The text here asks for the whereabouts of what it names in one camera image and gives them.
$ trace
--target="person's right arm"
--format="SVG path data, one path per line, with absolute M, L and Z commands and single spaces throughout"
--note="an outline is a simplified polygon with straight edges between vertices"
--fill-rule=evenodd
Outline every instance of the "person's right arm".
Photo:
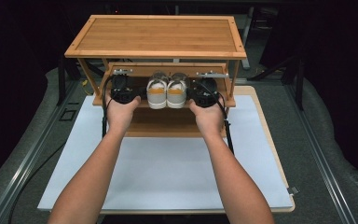
M 211 157 L 220 198 L 230 223 L 274 223 L 269 205 L 253 179 L 242 168 L 224 142 L 220 131 L 223 114 L 218 104 L 190 109 Z

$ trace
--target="gray carpet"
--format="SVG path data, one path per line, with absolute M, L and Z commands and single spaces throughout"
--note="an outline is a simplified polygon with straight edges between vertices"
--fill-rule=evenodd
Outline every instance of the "gray carpet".
M 262 35 L 262 33 L 253 34 L 256 39 L 251 39 L 249 46 L 247 46 L 252 68 L 250 71 L 241 69 L 240 77 L 251 77 L 255 75 L 256 69 L 257 71 L 263 69 L 263 66 L 257 63 L 257 54 L 260 55 L 261 44 L 268 36 Z M 286 224 L 345 223 L 339 216 L 336 205 L 321 175 L 320 167 L 314 159 L 310 140 L 301 123 L 291 95 L 288 94 L 287 87 L 276 81 L 277 77 L 279 77 L 279 74 L 257 83 L 248 83 L 256 89 L 289 186 L 300 189 L 300 192 L 295 196 L 295 211 L 274 214 L 275 220 L 277 223 Z M 12 183 L 12 177 L 15 176 L 24 158 L 28 155 L 27 153 L 35 147 L 35 141 L 42 135 L 45 127 L 51 125 L 46 139 L 43 139 L 43 144 L 37 145 L 41 148 L 41 152 L 36 156 L 37 160 L 35 160 L 33 172 L 53 151 L 64 143 L 71 132 L 77 112 L 86 96 L 80 81 L 68 80 L 68 87 L 75 85 L 73 93 L 68 95 L 64 105 L 57 107 L 55 106 L 58 100 L 57 69 L 49 72 L 47 78 L 48 91 L 44 101 L 27 132 L 0 171 L 0 200 L 5 195 L 7 186 Z M 358 223 L 358 172 L 343 159 L 339 146 L 334 141 L 334 130 L 328 111 L 316 90 L 307 81 L 304 84 L 304 108 L 304 113 L 337 179 L 346 203 Z M 50 120 L 51 115 L 56 111 L 59 111 L 58 116 Z M 45 223 L 48 220 L 49 213 L 38 211 L 36 207 L 60 153 L 59 150 L 26 186 L 16 203 L 12 223 Z M 3 217 L 0 219 L 1 223 L 7 223 L 9 208 L 10 206 L 6 207 L 5 211 L 0 211 Z M 139 219 L 142 219 L 142 217 L 111 216 L 106 217 L 103 223 L 108 221 L 145 223 L 144 220 L 137 222 Z M 157 223 L 157 220 L 163 220 L 165 223 L 179 223 L 181 221 L 182 223 L 205 223 L 202 220 L 217 220 L 220 223 L 225 223 L 226 221 L 224 216 L 156 216 L 152 219 L 154 220 L 153 223 Z

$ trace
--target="sneaker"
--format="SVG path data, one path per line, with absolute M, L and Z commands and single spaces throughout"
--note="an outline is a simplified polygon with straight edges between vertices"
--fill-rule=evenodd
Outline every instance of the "sneaker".
M 161 109 L 167 105 L 167 83 L 168 77 L 160 71 L 149 78 L 146 93 L 150 108 Z
M 183 73 L 175 73 L 167 86 L 167 105 L 170 108 L 182 108 L 186 102 L 187 76 Z

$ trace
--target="wooden top panel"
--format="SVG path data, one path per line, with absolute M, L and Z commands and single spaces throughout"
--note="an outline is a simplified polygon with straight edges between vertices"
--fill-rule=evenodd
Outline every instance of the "wooden top panel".
M 245 59 L 233 17 L 91 16 L 70 58 Z

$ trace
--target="white tabletop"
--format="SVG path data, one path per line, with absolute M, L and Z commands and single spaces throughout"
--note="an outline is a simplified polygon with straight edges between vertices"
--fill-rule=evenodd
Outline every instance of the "white tabletop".
M 266 138 L 255 102 L 249 95 L 236 95 L 235 100 L 237 106 L 230 108 L 228 120 L 236 158 L 272 210 L 293 210 L 293 198 L 282 179 L 282 167 Z M 103 111 L 92 101 L 93 96 L 86 97 L 38 209 L 51 210 L 65 185 L 100 142 Z M 224 210 L 202 138 L 124 138 L 102 213 L 211 212 Z

